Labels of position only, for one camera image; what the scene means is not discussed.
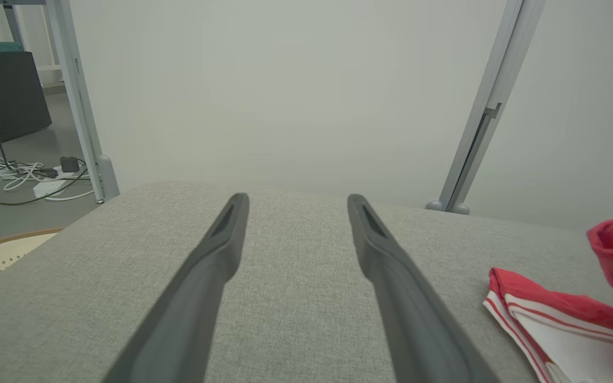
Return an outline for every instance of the white cable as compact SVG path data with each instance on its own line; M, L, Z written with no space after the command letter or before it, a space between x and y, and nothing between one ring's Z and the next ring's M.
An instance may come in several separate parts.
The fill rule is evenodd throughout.
M29 180L29 179L33 179L35 181L38 182L44 182L44 177L39 177L37 176L34 172L36 172L37 170L41 169L42 167L44 167L44 164L41 162L35 162L32 165L19 165L17 168L19 170L22 170L25 172L25 175L22 177L15 177L13 179L13 181L8 182L8 184L6 184L4 186L4 191L9 192L13 189L16 189L17 187L19 187L20 185L24 184L25 181ZM11 176L15 173L10 173L10 174L4 174L5 176Z
M90 190L86 193L82 193L79 196L72 196L72 197L68 197L68 198L45 198L47 201L70 201L71 199L77 199L77 198L82 198L82 197L86 197L89 194L93 194L93 190Z

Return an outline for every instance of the silver metal frame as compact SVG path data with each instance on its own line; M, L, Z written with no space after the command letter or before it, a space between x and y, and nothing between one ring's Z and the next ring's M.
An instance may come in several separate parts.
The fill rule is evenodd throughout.
M9 23L9 28L11 29L13 41L20 43L22 48L25 49L25 44L22 43L22 37L20 37L20 28L18 27L18 20L17 17L15 17L13 5L4 5L4 13L6 14L6 21Z
M51 30L56 43L56 52L63 71L63 82L68 92L72 118L80 138L82 154L87 161L87 170L92 179L96 203L105 201L96 159L101 154L92 107L88 99L87 84L82 72L79 48L75 37L69 0L47 0Z
M426 208L469 214L465 197L508 103L544 4L545 0L508 0L440 199Z

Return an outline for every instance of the red and white towel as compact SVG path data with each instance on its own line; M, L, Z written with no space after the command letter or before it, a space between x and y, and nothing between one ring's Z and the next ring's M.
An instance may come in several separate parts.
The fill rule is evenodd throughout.
M613 287L613 220L589 230L588 238ZM484 305L541 382L613 383L613 307L548 291L512 271L491 269L490 279Z
M541 382L613 377L613 361L606 360L613 354L613 307L588 296L548 291L512 271L491 269L490 277L484 305ZM596 353L584 354L589 348Z

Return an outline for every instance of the gray floor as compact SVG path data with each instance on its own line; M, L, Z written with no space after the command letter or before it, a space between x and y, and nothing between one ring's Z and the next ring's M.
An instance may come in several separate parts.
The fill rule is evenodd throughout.
M59 165L59 158L75 156L82 158L80 142L70 112L66 94L46 97L51 126L3 144L6 155L19 162L43 162L44 166ZM3 191L0 182L0 201L17 203L34 199L32 188L36 182L28 181L12 191ZM92 189L89 181L78 181L61 197L82 194ZM37 201L24 206L0 205L0 238L35 230L60 228L70 225L99 205L93 195L65 202Z

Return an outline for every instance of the gray fabric surface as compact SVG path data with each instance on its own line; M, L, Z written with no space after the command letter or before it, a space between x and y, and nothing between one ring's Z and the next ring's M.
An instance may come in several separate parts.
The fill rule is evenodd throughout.
M235 191L145 185L3 271L0 381L100 380ZM394 380L345 199L246 191L243 257L206 380ZM535 378L481 305L490 267L613 304L583 233L371 202L504 382Z

